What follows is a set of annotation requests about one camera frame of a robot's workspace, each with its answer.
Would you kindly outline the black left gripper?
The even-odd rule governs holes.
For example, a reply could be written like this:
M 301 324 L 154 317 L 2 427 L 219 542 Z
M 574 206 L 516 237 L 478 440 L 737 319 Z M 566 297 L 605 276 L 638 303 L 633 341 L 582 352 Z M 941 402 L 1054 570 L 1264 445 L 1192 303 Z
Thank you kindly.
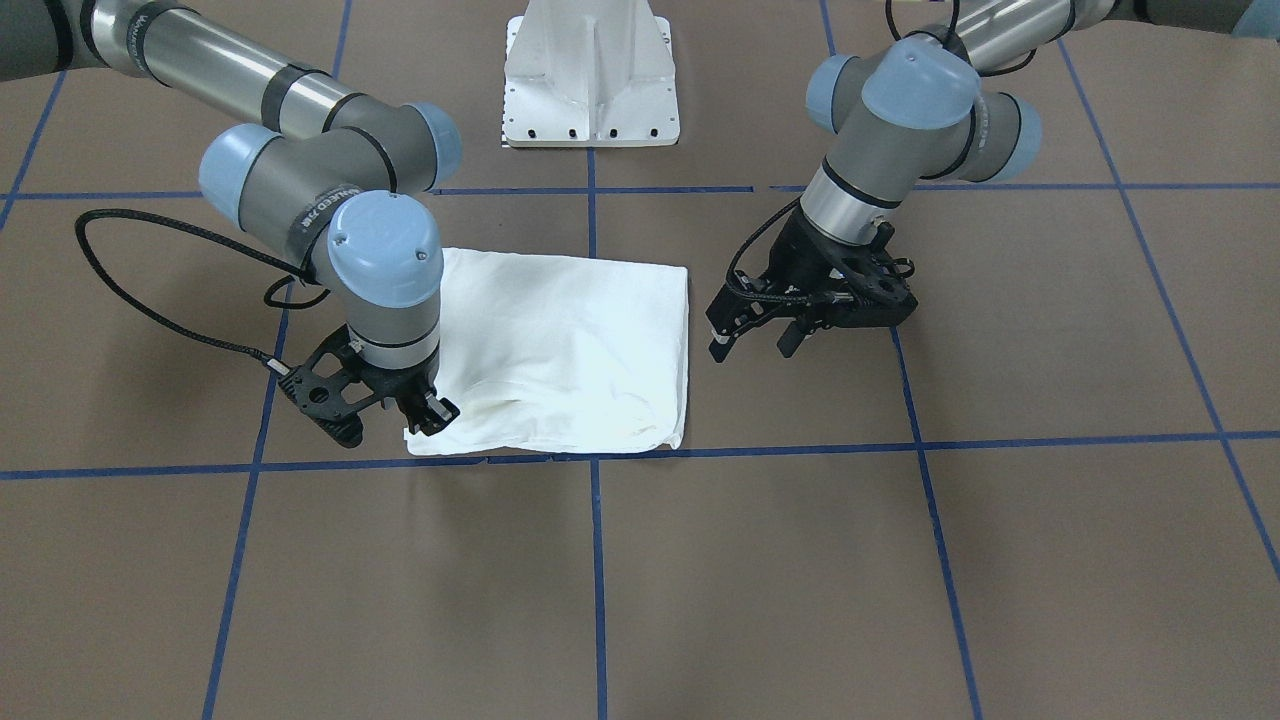
M 739 269 L 742 255 L 776 222 L 785 224 L 758 277 Z M 709 352 L 723 363 L 737 338 L 774 319 L 787 318 L 778 351 L 792 357 L 818 331 L 891 328 L 905 322 L 918 301 L 908 286 L 915 265 L 886 247 L 893 224 L 874 220 L 868 245 L 840 243 L 823 234 L 800 210 L 780 210 L 754 231 L 732 256 L 724 283 L 707 309 L 713 329 Z

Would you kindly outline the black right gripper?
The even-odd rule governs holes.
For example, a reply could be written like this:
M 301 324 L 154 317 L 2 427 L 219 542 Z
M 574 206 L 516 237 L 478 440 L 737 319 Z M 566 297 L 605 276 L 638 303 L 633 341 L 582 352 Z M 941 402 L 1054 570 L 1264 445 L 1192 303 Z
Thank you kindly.
M 401 369 L 372 365 L 355 351 L 355 342 L 346 346 L 346 370 L 366 386 L 370 395 L 353 402 L 358 414 L 374 404 L 393 400 L 404 415 L 411 433 L 434 436 L 454 421 L 461 411 L 448 398 L 436 393 L 439 345 L 419 364 Z

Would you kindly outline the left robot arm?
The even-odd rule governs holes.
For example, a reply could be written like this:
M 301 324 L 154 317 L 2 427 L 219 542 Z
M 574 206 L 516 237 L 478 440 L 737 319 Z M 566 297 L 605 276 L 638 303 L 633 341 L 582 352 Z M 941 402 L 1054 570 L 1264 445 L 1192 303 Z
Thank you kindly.
M 896 327 L 916 309 L 914 265 L 887 250 L 892 215 L 919 181 L 1007 181 L 1036 159 L 1038 111 L 982 88 L 1034 53 L 1103 20 L 1277 38 L 1275 1 L 957 1 L 945 23 L 896 32 L 882 53 L 835 55 L 813 73 L 806 111 L 835 136 L 803 193 L 774 214 L 768 264 L 737 263 L 707 309 L 710 355 L 776 319 L 778 350 L 832 328 Z

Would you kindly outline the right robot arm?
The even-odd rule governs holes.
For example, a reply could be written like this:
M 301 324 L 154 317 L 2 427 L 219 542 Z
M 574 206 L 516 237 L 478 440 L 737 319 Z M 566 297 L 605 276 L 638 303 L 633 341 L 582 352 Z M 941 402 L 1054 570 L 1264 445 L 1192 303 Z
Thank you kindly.
M 106 68 L 234 117 L 206 149 L 206 201 L 268 247 L 253 259 L 340 300 L 344 324 L 301 364 L 205 337 L 276 375 L 338 445 L 361 411 L 397 407 L 413 433 L 460 410 L 439 396 L 439 229 L 417 193 L 452 177 L 456 123 L 429 102 L 388 105 L 256 44 L 179 1 L 5 1 L 3 79 Z

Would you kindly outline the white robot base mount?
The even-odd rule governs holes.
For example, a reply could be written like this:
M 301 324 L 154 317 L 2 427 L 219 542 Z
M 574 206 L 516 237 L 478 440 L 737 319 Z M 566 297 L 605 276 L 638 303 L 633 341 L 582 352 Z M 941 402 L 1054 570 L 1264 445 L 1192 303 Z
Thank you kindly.
M 676 145 L 672 38 L 648 1 L 531 1 L 506 26 L 503 145 Z

